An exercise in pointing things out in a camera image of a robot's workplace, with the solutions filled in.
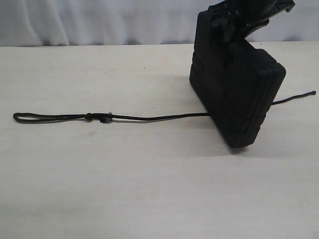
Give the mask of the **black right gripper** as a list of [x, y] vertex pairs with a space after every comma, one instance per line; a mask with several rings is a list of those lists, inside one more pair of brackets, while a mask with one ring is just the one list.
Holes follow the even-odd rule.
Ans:
[[211, 38], [228, 43], [233, 37], [247, 37], [269, 24], [269, 19], [295, 6], [293, 0], [224, 0], [211, 7]]

